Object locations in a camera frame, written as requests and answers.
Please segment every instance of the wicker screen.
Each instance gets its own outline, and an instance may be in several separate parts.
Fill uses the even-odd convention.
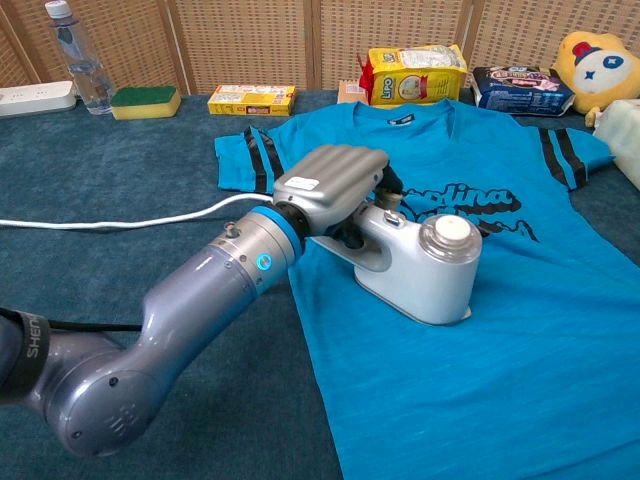
[[[6,33],[0,29],[0,87],[15,87],[31,83],[27,72],[13,51]]]
[[[221,83],[306,86],[302,0],[175,4],[197,93]]]
[[[44,81],[68,74],[58,50],[44,0],[8,0]],[[177,85],[167,37],[154,0],[70,0],[89,31],[102,63],[117,87]]]
[[[640,0],[485,0],[470,69],[551,66],[562,38],[575,30],[614,33],[640,54],[639,19]]]
[[[372,47],[454,43],[462,0],[322,0],[322,88],[358,78]]]

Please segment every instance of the yellow sponge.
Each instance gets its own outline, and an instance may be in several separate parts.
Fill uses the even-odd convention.
[[[116,120],[173,117],[179,106],[176,87],[125,87],[111,99]]]

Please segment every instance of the stuffed toy eye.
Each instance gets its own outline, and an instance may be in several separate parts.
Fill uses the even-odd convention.
[[[618,55],[607,55],[602,61],[604,68],[618,68],[624,63],[624,59]]]

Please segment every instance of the dark teal carpet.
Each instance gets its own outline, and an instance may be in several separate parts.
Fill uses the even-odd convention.
[[[295,111],[335,98],[335,92],[302,93]],[[286,118],[214,117],[206,100],[183,99],[172,119],[116,122],[78,105],[0,120],[0,218],[141,220],[199,210],[228,196],[216,189],[213,138]],[[577,115],[519,120],[582,126]],[[594,175],[572,200],[640,264],[640,194],[615,167]],[[0,228],[0,305],[61,320],[140,322],[145,292],[249,206],[116,233]],[[118,455],[72,457],[39,418],[15,407],[0,409],[0,432],[2,479],[341,478],[286,279],[198,357],[148,432]]]

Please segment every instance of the plastic water bottle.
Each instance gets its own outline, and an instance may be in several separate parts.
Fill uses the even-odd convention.
[[[65,0],[47,2],[45,8],[53,20],[56,39],[87,110],[93,115],[111,113],[111,80],[84,26],[73,17]]]

